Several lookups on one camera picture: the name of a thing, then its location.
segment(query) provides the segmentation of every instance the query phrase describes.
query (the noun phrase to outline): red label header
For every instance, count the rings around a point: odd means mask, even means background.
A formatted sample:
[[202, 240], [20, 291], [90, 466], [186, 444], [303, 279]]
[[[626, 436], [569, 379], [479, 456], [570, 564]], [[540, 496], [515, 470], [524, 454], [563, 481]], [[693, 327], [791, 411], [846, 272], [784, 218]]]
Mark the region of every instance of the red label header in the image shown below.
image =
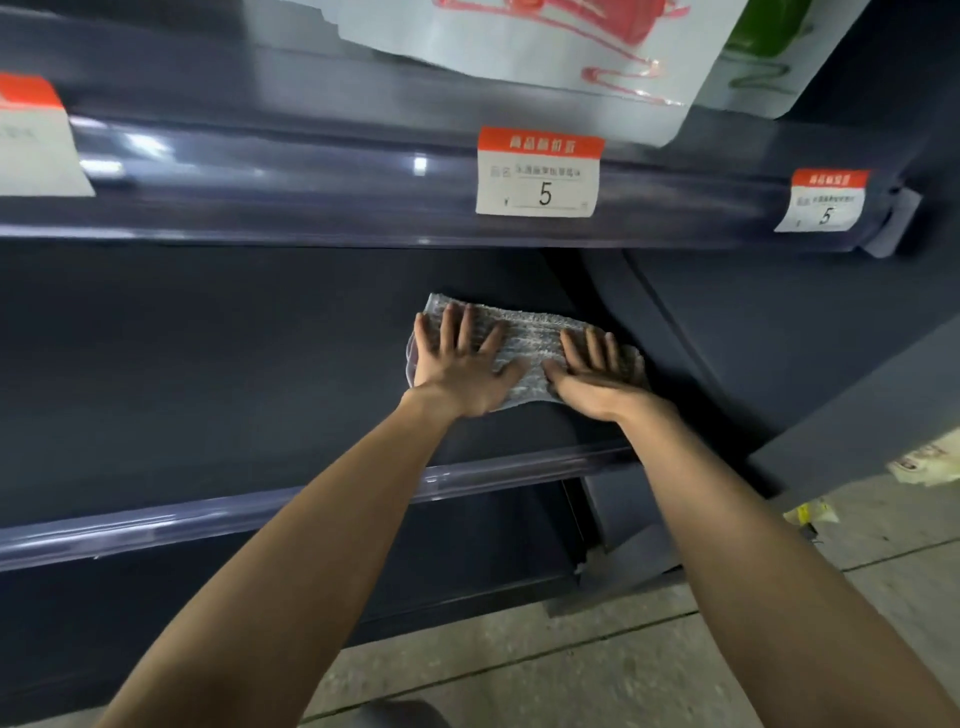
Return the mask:
[[484, 127], [480, 130], [477, 149], [483, 152], [513, 152], [519, 155], [599, 159], [605, 143], [599, 136]]
[[0, 73], [0, 109], [62, 109], [60, 97], [46, 79]]
[[795, 187], [848, 187], [856, 189], [867, 186], [868, 169], [798, 169], [793, 173]]

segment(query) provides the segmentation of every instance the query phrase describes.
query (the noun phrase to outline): hand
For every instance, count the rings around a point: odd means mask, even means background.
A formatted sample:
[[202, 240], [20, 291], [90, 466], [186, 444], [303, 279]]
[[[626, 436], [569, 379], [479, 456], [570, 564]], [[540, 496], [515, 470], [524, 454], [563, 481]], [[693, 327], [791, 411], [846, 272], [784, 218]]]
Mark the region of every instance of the hand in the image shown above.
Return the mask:
[[616, 338], [607, 333], [601, 344], [601, 334], [598, 329], [587, 327], [587, 364], [570, 332], [561, 331], [560, 340], [570, 373], [560, 362], [543, 361], [543, 372], [560, 398], [578, 412], [604, 422], [622, 423], [641, 402], [658, 401], [672, 407], [640, 387], [639, 381], [630, 381], [633, 373], [625, 371]]
[[459, 306], [450, 303], [440, 324], [440, 347], [433, 351], [427, 331], [427, 319], [417, 314], [414, 336], [417, 340], [417, 372], [414, 388], [408, 394], [424, 393], [452, 420], [479, 417], [496, 409], [507, 393], [530, 368], [529, 362], [514, 359], [499, 372], [493, 371], [493, 358], [503, 344], [507, 330], [502, 321], [493, 327], [479, 351], [473, 350], [473, 306], [467, 305], [459, 323]]

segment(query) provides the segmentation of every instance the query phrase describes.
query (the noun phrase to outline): trash on floor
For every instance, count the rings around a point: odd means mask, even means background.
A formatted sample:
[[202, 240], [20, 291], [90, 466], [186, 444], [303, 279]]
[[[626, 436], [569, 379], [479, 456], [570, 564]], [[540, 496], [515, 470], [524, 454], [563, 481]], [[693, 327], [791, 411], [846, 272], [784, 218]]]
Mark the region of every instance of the trash on floor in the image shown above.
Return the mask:
[[887, 470], [901, 483], [912, 485], [943, 485], [960, 480], [960, 427], [887, 463]]
[[837, 516], [836, 511], [834, 511], [833, 508], [830, 507], [830, 504], [823, 498], [817, 498], [803, 505], [798, 505], [792, 511], [784, 513], [783, 517], [788, 523], [792, 523], [798, 527], [810, 525], [815, 522], [840, 522], [840, 517]]

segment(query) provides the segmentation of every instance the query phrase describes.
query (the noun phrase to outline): price tag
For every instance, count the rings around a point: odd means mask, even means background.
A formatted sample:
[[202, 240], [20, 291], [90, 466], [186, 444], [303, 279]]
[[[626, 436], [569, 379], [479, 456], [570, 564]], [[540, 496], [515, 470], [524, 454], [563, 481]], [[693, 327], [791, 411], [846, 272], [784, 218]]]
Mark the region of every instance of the price tag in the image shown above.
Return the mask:
[[790, 207], [774, 232], [848, 231], [863, 212], [869, 177], [863, 169], [798, 169]]
[[604, 140], [484, 127], [477, 144], [477, 212], [589, 217], [600, 190]]
[[54, 88], [38, 76], [0, 73], [0, 195], [93, 194]]

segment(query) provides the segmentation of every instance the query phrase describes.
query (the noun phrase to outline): floor tile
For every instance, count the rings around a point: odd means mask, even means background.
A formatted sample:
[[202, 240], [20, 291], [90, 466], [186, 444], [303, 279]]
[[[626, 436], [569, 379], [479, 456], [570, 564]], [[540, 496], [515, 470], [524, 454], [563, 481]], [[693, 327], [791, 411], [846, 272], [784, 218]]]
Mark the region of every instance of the floor tile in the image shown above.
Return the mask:
[[960, 538], [960, 487], [925, 488], [880, 475], [827, 496], [839, 523], [817, 523], [820, 549], [839, 569]]
[[20, 726], [20, 728], [92, 728], [103, 712], [103, 708], [78, 711], [77, 713], [68, 713], [65, 716], [47, 718], [36, 723], [28, 723]]
[[[853, 571], [848, 578], [960, 701], [960, 543]], [[453, 728], [758, 726], [699, 615], [580, 644], [406, 696]], [[354, 713], [307, 723], [353, 728]]]
[[591, 640], [696, 610], [686, 585], [627, 596], [548, 619], [539, 604], [345, 649], [317, 689], [307, 716]]
[[[759, 726], [699, 615], [415, 693], [454, 728]], [[352, 716], [307, 723], [341, 728]]]
[[848, 574], [960, 703], [960, 543]]

